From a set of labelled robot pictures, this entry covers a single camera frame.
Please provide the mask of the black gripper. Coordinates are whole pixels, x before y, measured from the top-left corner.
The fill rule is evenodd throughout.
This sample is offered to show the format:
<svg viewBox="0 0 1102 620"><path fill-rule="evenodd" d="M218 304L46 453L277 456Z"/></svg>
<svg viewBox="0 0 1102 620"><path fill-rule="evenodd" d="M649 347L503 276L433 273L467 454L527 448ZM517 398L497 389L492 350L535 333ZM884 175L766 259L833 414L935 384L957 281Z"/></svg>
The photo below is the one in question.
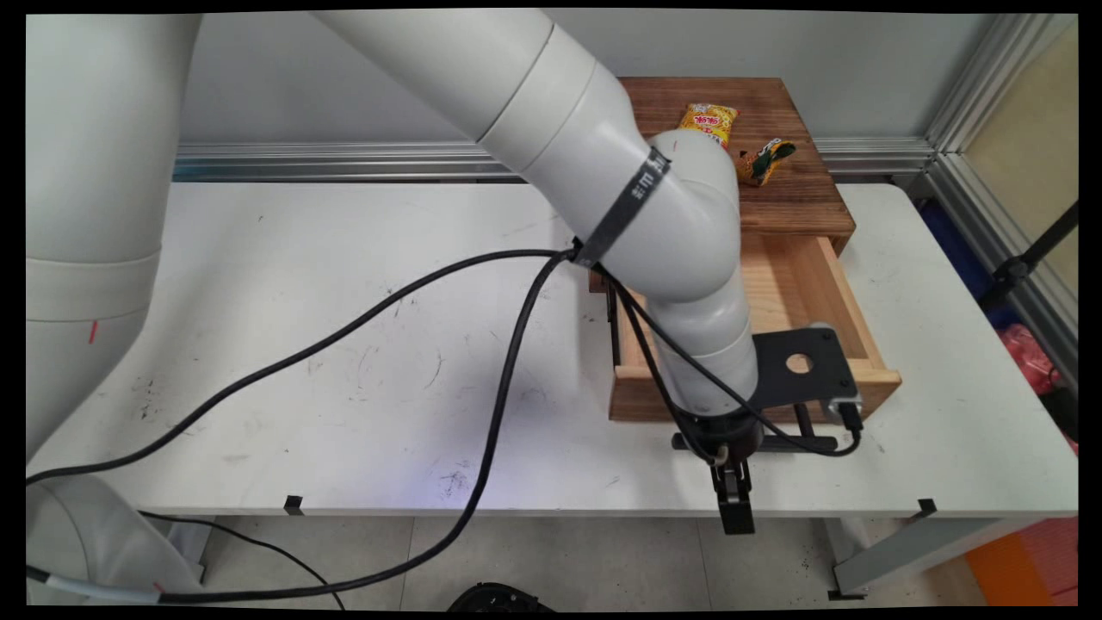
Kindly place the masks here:
<svg viewBox="0 0 1102 620"><path fill-rule="evenodd" d="M752 479L743 463L761 446L761 420L741 409L717 417L700 417L674 406L674 448L692 452L709 466L713 490L719 493L721 527L727 536L756 532L752 511Z"/></svg>

